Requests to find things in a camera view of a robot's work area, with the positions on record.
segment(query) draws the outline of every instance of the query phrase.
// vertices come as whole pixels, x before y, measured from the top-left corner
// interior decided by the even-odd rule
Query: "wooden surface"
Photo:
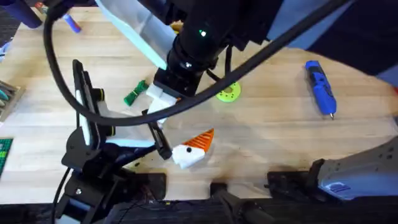
[[[104,88],[112,110],[139,114],[150,98],[140,96],[128,108],[123,98],[156,68],[97,8],[74,8],[82,26],[74,34],[64,21],[53,32],[63,75],[72,87],[72,60],[80,60],[93,85]],[[250,44],[233,55],[233,67],[259,46]],[[336,119],[322,117],[305,81],[303,65],[319,60],[338,102]],[[223,66],[217,71],[221,75]],[[51,202],[65,171],[60,161],[65,143],[75,129],[75,112],[59,93],[45,57],[42,29],[21,25],[5,61],[0,79],[23,86],[26,92],[0,129],[12,137],[12,149],[0,179],[0,203]],[[213,83],[204,76],[200,90]],[[393,115],[398,97],[389,85],[318,55],[285,49],[240,81],[243,92],[234,103],[216,98],[169,118],[165,134],[176,145],[210,128],[215,138],[207,157],[181,170],[156,153],[141,160],[139,172],[167,173],[168,199],[208,197],[213,179],[230,184],[240,197],[266,197],[262,188],[270,170],[308,169],[312,161],[337,159],[378,146],[397,135]]]

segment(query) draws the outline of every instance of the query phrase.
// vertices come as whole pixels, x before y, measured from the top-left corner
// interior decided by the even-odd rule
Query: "green gear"
[[[230,93],[225,92],[224,90],[219,92],[216,97],[225,103],[234,102],[238,99],[239,95],[241,94],[241,85],[239,83],[234,83],[229,86],[232,91]]]

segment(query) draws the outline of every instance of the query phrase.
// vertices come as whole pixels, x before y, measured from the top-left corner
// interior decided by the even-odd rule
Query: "white object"
[[[203,149],[186,145],[178,145],[173,148],[172,158],[174,163],[179,165],[181,169],[185,169],[203,159],[205,155],[206,152]]]
[[[176,34],[137,0],[96,0],[105,16],[157,67],[166,70]]]
[[[155,86],[153,83],[150,84],[149,88],[146,91],[146,94],[154,99],[149,106],[149,114],[173,106],[177,102],[177,99],[175,97],[164,93],[163,89]],[[165,121],[166,118],[163,118],[158,120],[157,122],[163,124]]]

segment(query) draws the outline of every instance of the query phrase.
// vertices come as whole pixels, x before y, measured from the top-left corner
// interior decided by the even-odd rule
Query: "black bracket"
[[[144,110],[142,114],[147,114],[148,110]],[[167,142],[166,137],[163,134],[161,128],[157,125],[157,122],[148,123],[148,127],[152,136],[155,140],[155,146],[159,155],[164,159],[170,159],[172,156],[172,149],[170,148],[169,142]]]

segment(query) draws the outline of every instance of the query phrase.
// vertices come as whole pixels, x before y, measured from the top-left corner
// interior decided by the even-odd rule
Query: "blue object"
[[[81,31],[80,26],[72,19],[69,14],[63,15],[63,19],[67,22],[67,24],[69,24],[70,28],[72,28],[75,33],[79,33]]]
[[[31,29],[38,28],[42,24],[35,12],[23,0],[2,0],[0,6]]]
[[[330,115],[334,119],[337,102],[331,91],[331,86],[318,61],[308,61],[305,64],[311,87],[319,110],[323,115]]]

